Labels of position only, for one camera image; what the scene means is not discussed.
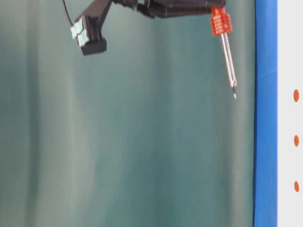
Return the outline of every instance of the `robotic arm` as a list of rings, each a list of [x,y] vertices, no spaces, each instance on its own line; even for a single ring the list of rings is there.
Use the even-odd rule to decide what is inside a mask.
[[[72,37],[77,40],[83,55],[106,51],[107,42],[102,36],[101,30],[112,2],[135,9],[150,18],[212,14],[211,26],[213,35],[219,36],[221,39],[228,78],[236,99],[237,79],[227,36],[227,33],[232,31],[232,23],[230,15],[225,12],[226,0],[143,0],[144,3],[139,3],[138,1],[94,0],[76,18],[73,24],[68,15],[65,0],[62,0],[65,14],[71,25]]]
[[[72,37],[78,40],[83,55],[106,51],[101,29],[112,2],[136,9],[147,17],[165,18],[209,14],[213,7],[224,7],[226,0],[145,0],[144,4],[138,0],[94,0],[71,27]]]

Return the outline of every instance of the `screwdriver tip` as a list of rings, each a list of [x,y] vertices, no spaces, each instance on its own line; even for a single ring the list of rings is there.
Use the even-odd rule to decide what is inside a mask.
[[[236,89],[234,87],[232,88],[232,91],[233,91],[233,97],[237,100]]]

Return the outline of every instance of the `green backdrop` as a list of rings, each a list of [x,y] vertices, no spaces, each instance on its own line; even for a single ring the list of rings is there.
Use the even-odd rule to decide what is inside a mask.
[[[251,227],[254,1],[227,11],[236,102],[209,15],[113,4],[83,57],[60,1],[1,3],[0,226]]]

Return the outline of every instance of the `black cable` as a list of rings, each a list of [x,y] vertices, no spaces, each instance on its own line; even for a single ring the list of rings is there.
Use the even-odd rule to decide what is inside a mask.
[[[68,20],[68,23],[69,23],[71,26],[73,26],[72,21],[71,21],[71,18],[70,18],[70,15],[68,14],[68,11],[67,11],[67,8],[66,8],[65,0],[62,0],[62,5],[63,5],[63,9],[64,9],[64,12],[65,12],[66,18],[67,18],[67,20]]]

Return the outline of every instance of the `red screwdriver handle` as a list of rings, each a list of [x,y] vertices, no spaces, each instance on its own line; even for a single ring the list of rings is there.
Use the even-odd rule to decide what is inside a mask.
[[[212,14],[210,22],[213,35],[221,35],[232,31],[231,16],[225,12],[225,8],[212,8]]]

